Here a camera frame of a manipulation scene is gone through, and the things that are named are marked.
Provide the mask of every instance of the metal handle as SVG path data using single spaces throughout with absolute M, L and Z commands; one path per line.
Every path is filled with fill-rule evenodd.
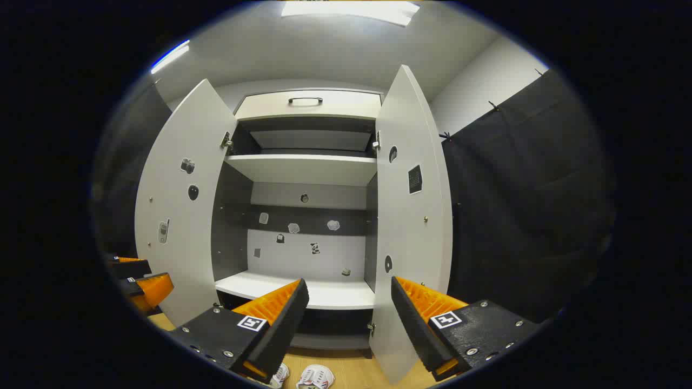
M 289 104 L 293 104 L 294 100 L 298 100 L 299 98 L 289 98 Z M 318 104 L 322 104 L 322 98 L 313 98 L 317 100 Z

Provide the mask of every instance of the white cabinet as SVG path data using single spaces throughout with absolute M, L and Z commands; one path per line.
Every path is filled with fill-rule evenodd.
M 240 120 L 331 116 L 374 120 L 380 95 L 346 90 L 311 89 L 246 96 L 235 113 Z
M 372 203 L 375 220 L 363 209 Z M 256 298 L 303 277 L 309 309 L 366 318 L 372 310 L 370 347 L 392 383 L 417 355 L 391 277 L 448 286 L 447 171 L 428 103 L 404 65 L 383 103 L 364 91 L 278 91 L 247 96 L 235 115 L 203 80 L 156 139 L 135 212 L 139 256 L 173 279 L 162 308 L 175 325 L 207 309 L 216 290 Z M 367 225 L 377 226 L 376 258 L 365 254 L 374 252 Z

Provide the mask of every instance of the sneaker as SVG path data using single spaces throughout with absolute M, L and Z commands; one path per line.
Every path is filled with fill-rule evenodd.
M 334 373 L 327 366 L 310 365 L 303 370 L 296 389 L 328 389 L 334 383 Z
M 286 381 L 286 379 L 289 378 L 290 375 L 291 372 L 289 371 L 289 367 L 282 363 L 281 366 L 279 366 L 279 370 L 276 371 L 276 374 L 274 374 L 271 377 L 269 383 L 259 382 L 252 377 L 248 378 L 253 381 L 259 382 L 264 386 L 268 386 L 271 389 L 281 389 L 281 387 L 284 385 L 284 381 Z

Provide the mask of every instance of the shelf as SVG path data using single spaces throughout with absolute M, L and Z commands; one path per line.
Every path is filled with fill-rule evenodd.
M 275 291 L 295 278 L 282 278 L 244 271 L 216 281 L 216 290 L 250 299 Z M 361 281 L 315 281 L 305 280 L 311 309 L 372 309 L 375 293 Z
M 226 162 L 253 182 L 367 186 L 377 159 L 316 154 L 233 155 Z
M 317 335 L 295 333 L 291 347 L 315 350 L 366 350 L 370 348 L 369 334 Z

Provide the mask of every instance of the cabinet door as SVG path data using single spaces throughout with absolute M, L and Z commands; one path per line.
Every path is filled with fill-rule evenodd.
M 176 326 L 217 301 L 212 209 L 226 155 L 222 140 L 226 132 L 233 135 L 236 124 L 209 81 L 202 80 L 161 128 L 142 171 L 134 215 L 137 253 L 154 273 L 170 274 L 173 292 L 161 309 Z
M 396 275 L 447 292 L 452 256 L 452 210 L 440 138 L 411 69 L 402 65 L 375 127 L 378 229 L 375 330 L 370 347 L 390 383 L 409 372 L 418 356 L 391 298 Z

